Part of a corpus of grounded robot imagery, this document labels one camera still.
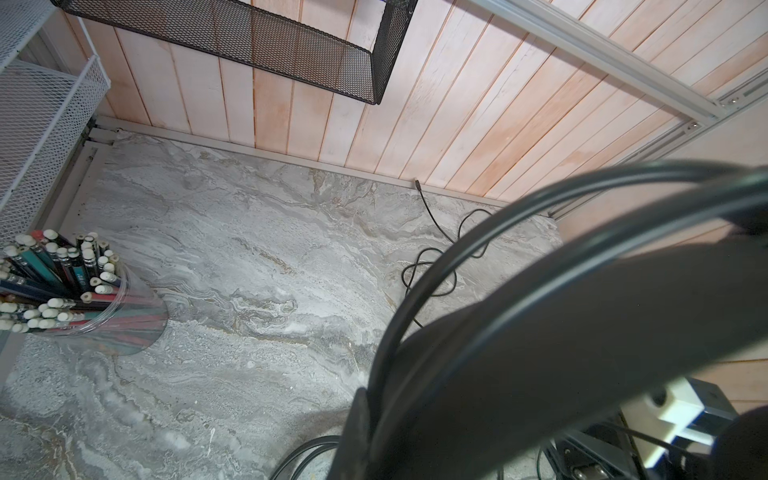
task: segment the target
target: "white metal mesh tray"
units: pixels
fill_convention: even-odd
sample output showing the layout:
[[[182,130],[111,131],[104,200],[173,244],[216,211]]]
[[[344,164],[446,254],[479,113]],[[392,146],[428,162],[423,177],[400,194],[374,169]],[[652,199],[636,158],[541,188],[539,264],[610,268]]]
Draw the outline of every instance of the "white metal mesh tray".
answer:
[[[0,0],[0,71],[54,10],[49,0]]]
[[[108,89],[97,56],[79,77],[19,60],[0,74],[0,240],[29,228]]]

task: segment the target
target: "clear plastic cup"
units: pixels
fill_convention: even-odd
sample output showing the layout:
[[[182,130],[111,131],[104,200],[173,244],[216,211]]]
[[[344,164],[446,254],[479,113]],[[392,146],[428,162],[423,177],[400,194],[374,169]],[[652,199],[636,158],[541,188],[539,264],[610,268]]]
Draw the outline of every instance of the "clear plastic cup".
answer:
[[[37,335],[107,355],[133,355],[152,345],[168,323],[165,303],[122,262],[116,274],[121,280],[120,288],[96,318],[47,329]]]

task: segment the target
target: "marble countertop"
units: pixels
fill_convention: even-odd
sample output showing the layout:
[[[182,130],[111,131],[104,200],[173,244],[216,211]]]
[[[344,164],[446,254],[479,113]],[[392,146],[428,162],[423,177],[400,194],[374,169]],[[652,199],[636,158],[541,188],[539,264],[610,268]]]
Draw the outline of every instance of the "marble countertop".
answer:
[[[450,233],[478,207],[428,202]],[[0,395],[3,478],[266,478],[296,445],[340,431],[403,298],[400,270],[448,245],[415,190],[126,132],[76,227],[110,240],[171,321],[133,356],[27,338]],[[532,217],[419,319],[559,244],[554,223]],[[535,476],[533,456],[507,478]]]

